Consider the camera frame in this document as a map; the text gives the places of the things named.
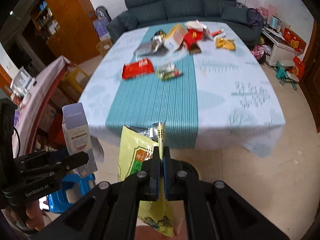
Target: pink tablecloth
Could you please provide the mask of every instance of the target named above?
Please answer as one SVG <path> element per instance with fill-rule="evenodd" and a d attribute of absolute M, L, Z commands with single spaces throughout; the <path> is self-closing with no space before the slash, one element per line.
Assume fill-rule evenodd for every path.
<path fill-rule="evenodd" d="M 30 99 L 25 108 L 20 111 L 20 117 L 16 125 L 17 131 L 20 136 L 20 156 L 26 154 L 28 141 L 30 138 L 31 129 L 36 119 L 39 107 L 41 106 L 48 90 L 52 83 L 61 72 L 66 63 L 70 61 L 60 56 L 50 65 L 48 65 L 36 77 L 37 84 L 30 89 Z M 18 155 L 18 138 L 13 134 L 12 137 L 13 157 Z"/>

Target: light blue tablecloth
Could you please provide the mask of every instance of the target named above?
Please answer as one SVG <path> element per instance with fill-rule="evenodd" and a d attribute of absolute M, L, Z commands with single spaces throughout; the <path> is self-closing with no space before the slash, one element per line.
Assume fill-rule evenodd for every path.
<path fill-rule="evenodd" d="M 285 125 L 272 86 L 241 39 L 224 23 L 204 22 L 213 32 L 224 29 L 236 50 L 217 49 L 199 41 L 201 54 L 183 48 L 149 57 L 155 68 L 172 62 L 182 76 L 161 81 L 155 74 L 121 80 L 124 64 L 140 43 L 175 24 L 124 33 L 98 66 L 84 92 L 83 103 L 92 136 L 111 141 L 124 124 L 166 124 L 166 144 L 177 148 L 214 149 L 242 144 L 259 156 L 271 154 Z"/>

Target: yellow foil packet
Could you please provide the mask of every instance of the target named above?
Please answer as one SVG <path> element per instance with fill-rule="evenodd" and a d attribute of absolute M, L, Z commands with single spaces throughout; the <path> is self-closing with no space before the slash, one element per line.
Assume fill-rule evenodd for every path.
<path fill-rule="evenodd" d="M 140 171 L 142 163 L 152 158 L 154 146 L 159 146 L 159 155 L 161 159 L 163 158 L 163 125 L 158 126 L 157 130 L 159 143 L 123 126 L 118 163 L 119 181 Z M 160 179 L 159 199 L 157 201 L 140 201 L 138 218 L 161 234 L 173 237 L 173 210 L 171 204 L 164 197 L 163 178 Z"/>
<path fill-rule="evenodd" d="M 228 40 L 225 38 L 216 39 L 216 47 L 228 49 L 228 50 L 235 50 L 236 49 L 235 40 L 234 39 Z"/>

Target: dark gray sofa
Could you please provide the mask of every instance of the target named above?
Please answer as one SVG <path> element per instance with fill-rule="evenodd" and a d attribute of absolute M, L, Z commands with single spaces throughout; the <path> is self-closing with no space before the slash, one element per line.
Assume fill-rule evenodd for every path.
<path fill-rule="evenodd" d="M 118 15 L 107 26 L 114 41 L 124 32 L 137 28 L 198 19 L 224 22 L 247 46 L 254 46 L 258 44 L 262 29 L 263 21 L 260 21 L 259 26 L 247 25 L 247 19 L 250 20 L 255 16 L 254 11 L 247 11 L 247 8 L 228 8 L 235 8 L 236 0 L 124 0 L 124 2 L 128 10 Z M 236 10 L 236 13 L 231 15 L 233 21 L 226 20 L 227 11 L 230 15 L 232 10 Z"/>

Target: silver screw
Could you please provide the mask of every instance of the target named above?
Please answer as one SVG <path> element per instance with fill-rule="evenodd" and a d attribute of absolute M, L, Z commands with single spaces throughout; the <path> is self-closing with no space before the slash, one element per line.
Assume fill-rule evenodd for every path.
<path fill-rule="evenodd" d="M 139 178 L 144 178 L 146 175 L 147 175 L 147 173 L 146 173 L 145 171 L 139 171 L 139 172 L 137 173 L 137 176 L 138 176 Z"/>
<path fill-rule="evenodd" d="M 186 175 L 187 175 L 187 172 L 186 172 L 186 171 L 178 171 L 178 172 L 177 172 L 177 176 L 178 176 L 179 178 L 184 178 Z"/>
<path fill-rule="evenodd" d="M 215 185 L 217 188 L 224 188 L 224 182 L 223 182 L 223 181 L 220 181 L 220 180 L 216 181 L 216 182 L 214 183 L 214 185 Z"/>
<path fill-rule="evenodd" d="M 106 181 L 103 181 L 103 182 L 100 182 L 98 186 L 100 189 L 107 189 L 109 187 L 109 183 Z"/>

